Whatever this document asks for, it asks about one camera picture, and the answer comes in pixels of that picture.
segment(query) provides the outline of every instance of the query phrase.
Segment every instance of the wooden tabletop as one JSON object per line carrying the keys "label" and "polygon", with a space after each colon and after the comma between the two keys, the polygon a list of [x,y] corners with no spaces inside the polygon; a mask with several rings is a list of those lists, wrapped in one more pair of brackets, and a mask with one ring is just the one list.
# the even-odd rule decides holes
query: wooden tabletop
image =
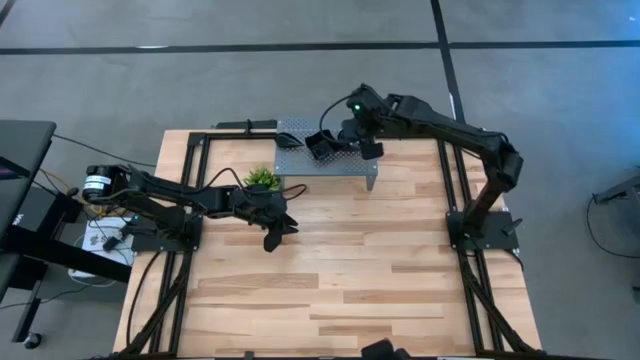
{"label": "wooden tabletop", "polygon": [[[189,132],[165,133],[157,176],[180,181]],[[232,218],[205,220],[179,356],[241,356],[246,350],[257,356],[357,356],[382,338],[414,356],[473,354],[458,261],[448,245],[436,143],[384,141],[384,147],[371,193],[363,177],[287,178],[287,186],[305,183],[309,190],[289,202],[300,233],[286,236],[273,253],[262,249],[265,233],[255,226]],[[257,165],[272,167],[274,151],[271,140],[215,140],[206,179],[228,166],[241,177]],[[485,181],[482,164],[466,155],[465,161],[477,196]],[[229,174],[216,182],[224,184],[234,184]],[[485,255],[496,305],[526,342],[539,347],[520,266],[500,250]],[[125,346],[130,304],[151,256],[135,259],[114,351]],[[132,334],[155,308],[164,257],[142,286]],[[486,315],[478,308],[490,347]],[[168,347],[172,309],[161,350]]]}

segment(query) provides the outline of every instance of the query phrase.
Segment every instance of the wire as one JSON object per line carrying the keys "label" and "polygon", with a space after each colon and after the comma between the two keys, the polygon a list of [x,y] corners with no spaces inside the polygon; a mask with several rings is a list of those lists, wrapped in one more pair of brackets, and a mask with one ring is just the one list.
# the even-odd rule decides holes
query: wire
{"label": "wire", "polygon": [[[238,174],[232,168],[224,168],[224,169],[218,171],[218,173],[211,180],[209,180],[209,182],[206,185],[204,185],[204,186],[202,186],[202,187],[200,187],[198,189],[195,189],[195,190],[180,191],[180,193],[181,194],[199,194],[199,193],[207,190],[209,188],[209,186],[211,186],[218,179],[218,177],[220,177],[220,175],[222,175],[222,173],[224,173],[225,171],[230,171],[233,174],[233,176],[236,178],[236,182],[238,183],[238,185],[242,189],[244,189],[244,186],[242,186],[242,183],[240,182],[240,178],[238,177]],[[174,188],[171,188],[171,187],[164,186],[164,185],[157,184],[157,183],[153,182],[151,179],[149,179],[142,172],[139,172],[139,174],[145,179],[145,181],[147,181],[148,183],[150,183],[152,185],[155,185],[155,186],[157,186],[159,188],[162,188],[162,189],[165,189],[165,190],[176,191],[176,189],[174,189]]]}
{"label": "wire", "polygon": [[33,180],[33,183],[38,185],[42,190],[48,192],[49,194],[53,195],[54,197],[58,196],[58,194],[54,193],[53,190],[49,189],[48,187],[40,184],[39,182]]}
{"label": "wire", "polygon": [[[59,294],[57,294],[57,295],[52,296],[51,298],[49,298],[49,299],[47,299],[47,300],[43,300],[43,301],[41,301],[41,302],[40,302],[40,305],[46,304],[46,303],[48,303],[48,302],[50,302],[50,301],[52,301],[52,300],[55,300],[55,299],[57,299],[57,298],[59,298],[60,296],[63,296],[63,295],[79,293],[79,292],[83,291],[83,290],[84,290],[84,289],[86,289],[86,288],[89,288],[89,287],[92,287],[92,286],[99,285],[99,284],[101,284],[101,283],[103,283],[103,282],[105,282],[105,281],[107,281],[107,280],[105,279],[105,280],[103,280],[103,281],[100,281],[100,282],[97,282],[97,283],[93,283],[93,284],[85,284],[83,287],[81,287],[81,288],[79,288],[79,289],[77,289],[77,290],[68,290],[68,291],[63,291],[63,292],[61,292],[61,293],[59,293]],[[11,305],[5,305],[5,306],[0,307],[0,310],[4,310],[4,309],[10,308],[10,307],[14,307],[14,306],[22,306],[22,305],[30,305],[30,304],[31,304],[31,302],[18,303],[18,304],[11,304]]]}
{"label": "wire", "polygon": [[591,211],[591,204],[593,204],[593,202],[594,202],[593,197],[591,197],[591,199],[589,199],[589,203],[587,204],[587,211],[585,215],[586,222],[587,222],[587,229],[589,230],[589,236],[591,236],[591,240],[593,240],[593,242],[600,248],[600,250],[606,252],[607,254],[610,254],[613,256],[619,256],[627,259],[640,259],[640,256],[620,254],[620,253],[616,253],[611,250],[608,250],[604,246],[602,246],[598,242],[598,240],[596,240],[596,237],[593,235],[593,230],[591,229],[591,220],[589,219],[589,211]]}
{"label": "wire", "polygon": [[149,260],[149,263],[144,268],[144,271],[142,272],[142,277],[140,277],[140,281],[138,282],[138,288],[136,289],[136,293],[133,295],[133,301],[131,301],[131,307],[129,308],[129,317],[127,318],[127,346],[131,345],[131,320],[133,319],[133,309],[136,307],[136,302],[138,301],[138,296],[140,295],[140,289],[142,289],[142,283],[144,282],[144,279],[147,277],[147,273],[149,272],[149,269],[151,269],[151,265],[153,265],[153,263],[156,261],[159,255],[160,255],[160,252],[158,251],[153,255],[151,260]]}
{"label": "wire", "polygon": [[318,128],[320,129],[320,136],[322,136],[323,139],[325,139],[328,142],[334,143],[334,144],[339,144],[339,145],[347,145],[347,142],[343,142],[343,141],[338,141],[338,140],[334,140],[329,138],[327,135],[325,135],[325,133],[323,132],[323,128],[322,128],[322,123],[324,122],[324,118],[327,116],[327,114],[329,113],[329,111],[331,111],[334,107],[338,106],[338,104],[340,104],[341,102],[349,99],[350,97],[352,97],[353,94],[349,94],[347,96],[343,96],[341,97],[338,101],[334,102],[333,104],[331,104],[323,113],[322,116],[320,116],[320,122],[318,123]]}
{"label": "wire", "polygon": [[520,259],[520,256],[516,255],[513,250],[509,250],[509,249],[504,249],[504,251],[511,255],[514,259],[516,259],[516,261],[520,264],[520,268],[524,271],[524,264],[522,263],[522,259]]}
{"label": "wire", "polygon": [[102,227],[100,225],[98,225],[98,222],[96,221],[96,218],[98,218],[99,216],[95,216],[95,217],[91,217],[89,215],[89,213],[82,208],[82,212],[84,213],[84,215],[87,217],[87,224],[90,228],[94,228],[94,229],[98,229],[100,230],[100,232],[102,233],[102,235],[104,235],[104,237],[108,238],[107,234],[105,234],[104,230],[102,230]]}
{"label": "wire", "polygon": [[[91,221],[95,222],[96,226],[92,226],[91,225]],[[104,226],[104,225],[103,226],[99,226],[99,225],[97,225],[97,221],[95,221],[94,219],[91,219],[90,222],[87,223],[87,226],[92,228],[92,229],[118,229],[118,230],[122,229],[122,227],[120,227],[120,226],[109,226],[109,225],[107,225],[107,226]]]}
{"label": "wire", "polygon": [[471,157],[474,157],[474,158],[476,158],[476,159],[478,159],[478,160],[482,160],[482,159],[480,159],[480,156],[478,156],[478,154],[474,154],[474,153],[472,153],[472,152],[471,152],[471,151],[469,151],[469,150],[462,149],[462,152],[463,152],[463,153],[465,153],[465,154],[467,154],[467,155],[469,155],[469,156],[471,156]]}
{"label": "wire", "polygon": [[302,189],[299,193],[297,193],[297,194],[293,195],[292,197],[290,197],[290,198],[285,198],[285,200],[287,200],[287,201],[291,201],[291,200],[293,200],[293,199],[295,199],[295,198],[299,197],[300,195],[304,194],[304,192],[305,192],[305,191],[307,191],[307,189],[308,189],[307,185],[305,185],[305,184],[299,184],[299,185],[292,186],[292,187],[290,187],[290,188],[284,189],[284,190],[282,190],[282,191],[283,191],[283,192],[285,192],[285,191],[290,191],[290,190],[293,190],[293,189],[295,189],[295,188],[297,188],[297,187],[303,187],[303,189]]}
{"label": "wire", "polygon": [[60,191],[60,189],[53,183],[51,178],[54,178],[54,179],[58,180],[58,182],[61,183],[67,189],[67,193],[69,193],[69,191],[71,190],[71,186],[66,181],[62,180],[62,178],[60,178],[58,175],[50,173],[50,172],[48,172],[47,170],[44,170],[44,169],[39,169],[39,171],[49,181],[49,184],[51,184],[51,186],[53,186],[53,188],[58,190],[59,192],[62,192],[62,191]]}
{"label": "wire", "polygon": [[[93,221],[93,222],[96,224],[96,226],[91,226],[91,221]],[[100,232],[101,232],[101,233],[102,233],[102,235],[105,237],[105,239],[108,239],[108,238],[109,238],[109,237],[107,236],[107,234],[102,230],[102,227],[100,227],[100,225],[98,225],[98,222],[95,220],[95,218],[94,218],[94,219],[89,220],[89,222],[87,223],[87,226],[89,226],[90,228],[94,228],[94,229],[98,229],[98,230],[100,230]],[[118,228],[118,227],[116,227],[116,226],[108,226],[108,227],[109,227],[109,228],[116,228],[116,229],[120,229],[120,228]],[[85,235],[86,235],[86,233],[84,233],[84,234],[82,234],[82,235],[78,236],[78,238],[76,239],[76,241],[74,241],[74,242],[73,242],[73,246],[74,246],[74,247],[75,247],[75,246],[77,246],[77,245],[78,245],[78,242],[80,241],[80,239],[84,239],[84,236],[85,236]],[[120,239],[118,239],[118,241],[120,241],[120,243],[121,243],[121,244],[124,244],[124,245],[126,246],[126,244],[125,244],[125,242],[124,242],[124,241],[122,241],[122,240],[120,240]],[[122,251],[120,251],[120,250],[125,250],[125,249],[118,249],[118,248],[115,248],[115,247],[114,247],[114,248],[113,248],[113,250],[116,250],[116,251],[120,254],[120,256],[122,256],[122,258],[124,259],[124,262],[127,264],[127,266],[131,266],[131,264],[129,264],[129,259],[127,259],[127,257],[122,253]],[[104,253],[107,253],[107,251],[106,251],[106,250],[104,250],[104,249],[100,249],[100,250],[85,250],[85,251],[89,251],[89,252],[101,252],[101,251],[102,251],[102,252],[104,252]],[[82,285],[90,285],[90,284],[85,283],[84,281],[81,281],[81,280],[78,280],[78,279],[74,278],[74,277],[73,277],[73,275],[71,275],[71,273],[70,273],[70,272],[68,272],[68,273],[67,273],[67,275],[69,275],[69,279],[71,279],[71,281],[73,281],[73,282],[77,282],[78,284],[82,284]],[[113,284],[115,284],[115,283],[116,283],[116,281],[115,281],[115,280],[113,280],[113,281],[112,281],[112,282],[110,282],[109,284],[104,284],[104,285],[94,285],[94,286],[95,286],[95,287],[101,287],[101,288],[107,288],[107,287],[110,287],[111,285],[113,285]]]}
{"label": "wire", "polygon": [[82,143],[82,142],[77,141],[77,140],[69,139],[68,137],[64,137],[64,136],[61,136],[61,135],[58,135],[58,134],[53,134],[53,137],[57,137],[58,139],[62,139],[62,140],[66,140],[66,141],[72,142],[72,143],[74,143],[76,145],[84,146],[87,149],[91,149],[91,150],[93,150],[95,152],[99,152],[99,153],[101,153],[103,155],[107,155],[107,156],[110,156],[110,157],[112,157],[114,159],[122,160],[124,162],[132,163],[132,164],[136,164],[136,165],[140,165],[140,166],[156,167],[155,165],[152,165],[152,164],[145,164],[145,163],[141,163],[141,162],[125,159],[123,157],[110,154],[110,153],[108,153],[106,151],[103,151],[103,150],[100,150],[100,149],[96,149],[93,146],[87,145],[87,144]]}
{"label": "wire", "polygon": [[111,200],[111,199],[113,199],[113,198],[115,198],[115,197],[120,196],[121,194],[129,193],[129,192],[139,193],[139,194],[141,194],[142,196],[144,196],[144,193],[143,193],[143,192],[141,192],[140,190],[135,190],[135,189],[122,189],[122,190],[120,190],[120,191],[117,191],[117,192],[115,192],[115,193],[113,193],[113,194],[109,195],[109,196],[94,197],[94,198],[92,198],[92,199],[93,199],[93,200],[95,200],[95,201],[108,201],[108,200]]}

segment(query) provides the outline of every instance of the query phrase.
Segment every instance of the concrete floor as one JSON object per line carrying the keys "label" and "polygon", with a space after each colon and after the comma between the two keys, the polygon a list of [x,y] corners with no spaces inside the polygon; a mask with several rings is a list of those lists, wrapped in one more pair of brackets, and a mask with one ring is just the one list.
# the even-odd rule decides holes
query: concrete floor
{"label": "concrete floor", "polygon": [[[441,3],[450,41],[640,39],[633,0]],[[0,28],[0,47],[436,39],[426,0],[18,0]],[[504,131],[525,158],[506,199],[525,220],[518,235],[544,348],[635,359],[640,265],[600,251],[584,210],[592,192],[640,173],[640,49],[456,50],[453,60],[467,121]],[[0,79],[0,118],[53,120],[61,135],[145,162],[165,129],[317,117],[361,82],[450,114],[438,50],[0,56]],[[114,161],[56,140],[43,168],[80,185],[85,166],[98,163]],[[594,231],[609,248],[640,254],[625,205],[594,208]],[[47,280],[44,297],[78,286],[62,269]],[[1,311],[0,351],[105,355],[123,294],[88,289],[43,305],[33,329],[47,343],[34,351],[8,342],[20,309]],[[2,304],[26,296],[10,292]]]}

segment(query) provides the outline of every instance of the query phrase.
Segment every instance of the small plant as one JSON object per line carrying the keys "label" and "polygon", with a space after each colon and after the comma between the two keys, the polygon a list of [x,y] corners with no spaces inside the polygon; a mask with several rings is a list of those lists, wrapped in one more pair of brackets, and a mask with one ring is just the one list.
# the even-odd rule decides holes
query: small plant
{"label": "small plant", "polygon": [[280,188],[280,180],[269,169],[264,166],[258,166],[249,172],[249,176],[244,178],[244,183],[249,185],[264,185],[269,190],[278,190]]}

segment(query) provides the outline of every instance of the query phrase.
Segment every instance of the black bracket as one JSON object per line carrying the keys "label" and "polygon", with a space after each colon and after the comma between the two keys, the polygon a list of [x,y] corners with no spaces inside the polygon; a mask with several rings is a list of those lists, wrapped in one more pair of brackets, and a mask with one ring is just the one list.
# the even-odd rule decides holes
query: black bracket
{"label": "black bracket", "polygon": [[247,119],[245,121],[231,121],[221,122],[211,126],[214,129],[244,129],[244,135],[251,137],[254,135],[252,129],[275,129],[278,126],[278,122],[274,119],[270,120],[254,120]]}
{"label": "black bracket", "polygon": [[123,236],[133,235],[131,250],[143,251],[196,251],[200,247],[202,234],[202,216],[187,215],[183,236],[174,238],[164,235],[156,229],[153,220],[136,215],[123,228]]}
{"label": "black bracket", "polygon": [[449,229],[449,241],[451,247],[462,250],[487,250],[487,249],[517,249],[518,238],[515,226],[520,219],[515,222],[508,211],[491,211],[484,222],[482,238],[465,237],[461,229],[463,212],[453,211],[446,214],[447,227]]}
{"label": "black bracket", "polygon": [[187,140],[187,147],[193,148],[200,144],[204,138],[207,137],[207,133],[192,132],[189,133],[189,140]]}

